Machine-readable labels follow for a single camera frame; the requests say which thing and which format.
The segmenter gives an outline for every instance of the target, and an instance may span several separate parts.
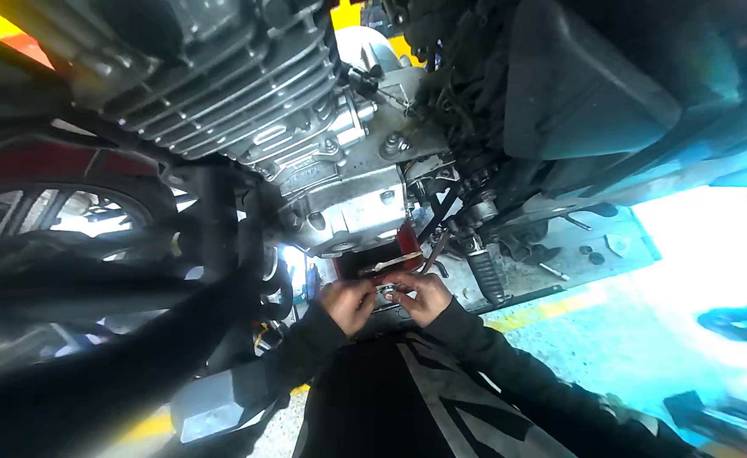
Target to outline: garage floor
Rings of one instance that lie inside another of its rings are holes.
[[[662,400],[687,390],[705,403],[747,400],[747,343],[695,321],[713,307],[747,305],[747,190],[700,187],[634,210],[662,261],[485,314],[485,323],[559,377],[668,422]],[[277,414],[253,456],[291,456],[306,396]]]

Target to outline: black jacket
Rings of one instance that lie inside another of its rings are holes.
[[[277,399],[311,380],[295,458],[703,455],[558,380],[455,299],[422,331],[353,344],[310,307],[263,365]],[[226,455],[250,453],[266,423],[226,434]]]

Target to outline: motorcycle engine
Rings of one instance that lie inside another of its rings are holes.
[[[287,239],[310,256],[392,241],[408,181],[445,164],[408,177],[399,166],[448,153],[439,128],[405,115],[425,70],[402,66],[385,41],[362,42],[348,73],[320,1],[0,0],[0,14],[68,63],[78,106],[277,185]],[[361,96],[359,75],[378,89]]]

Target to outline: person's left hand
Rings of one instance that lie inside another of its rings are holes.
[[[322,288],[319,303],[350,337],[365,325],[376,307],[376,288],[368,280],[336,281]]]

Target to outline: black sleeve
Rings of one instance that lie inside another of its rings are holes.
[[[318,303],[312,303],[306,315],[291,327],[290,332],[276,348],[266,351],[260,359],[243,368],[232,369],[233,376],[238,377],[235,380],[238,390],[253,400],[250,404],[254,412],[263,412],[260,422],[187,444],[182,444],[177,439],[171,440],[155,456],[242,458],[250,455],[254,451],[255,442],[263,434],[274,413],[288,406],[291,390],[314,377],[328,357],[348,343],[348,337],[327,312]],[[249,373],[241,371],[249,365],[252,366]],[[264,377],[265,382],[256,383]],[[243,385],[243,380],[249,380],[251,383]]]
[[[664,422],[653,432],[636,422],[620,424],[596,394],[566,384],[543,362],[513,348],[501,332],[483,325],[453,297],[425,332],[440,340],[469,369],[501,388],[501,396],[576,455],[692,456]]]
[[[283,342],[263,355],[266,375],[278,394],[288,393],[313,377],[348,337],[317,303],[291,328]]]

